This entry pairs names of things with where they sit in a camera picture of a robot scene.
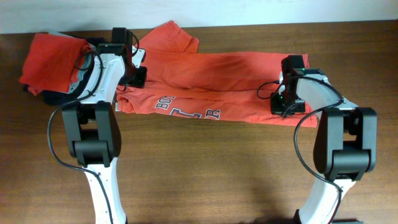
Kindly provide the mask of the orange-red t-shirt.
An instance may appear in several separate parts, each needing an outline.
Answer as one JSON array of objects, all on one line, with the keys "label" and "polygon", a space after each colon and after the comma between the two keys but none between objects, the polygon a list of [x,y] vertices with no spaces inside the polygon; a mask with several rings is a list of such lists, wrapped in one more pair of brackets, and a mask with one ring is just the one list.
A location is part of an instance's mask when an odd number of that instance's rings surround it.
[{"label": "orange-red t-shirt", "polygon": [[183,118],[296,126],[302,114],[271,113],[281,61],[287,54],[265,52],[199,53],[199,40],[174,21],[144,36],[144,88],[119,88],[119,111]]}]

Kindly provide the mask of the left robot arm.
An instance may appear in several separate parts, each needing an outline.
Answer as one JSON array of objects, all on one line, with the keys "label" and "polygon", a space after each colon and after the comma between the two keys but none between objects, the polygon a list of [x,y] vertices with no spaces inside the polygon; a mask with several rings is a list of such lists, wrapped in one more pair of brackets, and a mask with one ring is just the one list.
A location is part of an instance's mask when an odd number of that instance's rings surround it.
[{"label": "left robot arm", "polygon": [[143,88],[146,51],[128,29],[115,27],[110,43],[90,52],[92,71],[81,95],[62,106],[62,118],[74,170],[86,175],[96,223],[127,223],[117,180],[121,132],[113,100],[121,86]]}]

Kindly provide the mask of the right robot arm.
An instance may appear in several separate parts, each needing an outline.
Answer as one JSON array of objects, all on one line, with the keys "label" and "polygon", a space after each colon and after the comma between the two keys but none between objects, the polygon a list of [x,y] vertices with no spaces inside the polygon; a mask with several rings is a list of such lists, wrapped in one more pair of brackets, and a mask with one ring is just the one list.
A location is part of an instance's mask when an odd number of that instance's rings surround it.
[{"label": "right robot arm", "polygon": [[[304,168],[315,177],[294,223],[334,223],[347,191],[376,165],[377,113],[359,107],[334,88],[317,68],[305,68],[301,55],[281,61],[279,86],[271,94],[272,114],[286,118],[305,113],[294,131],[294,148]],[[305,112],[305,105],[311,112]],[[319,119],[313,147],[315,169],[305,163],[298,145],[301,125],[311,116]]]}]

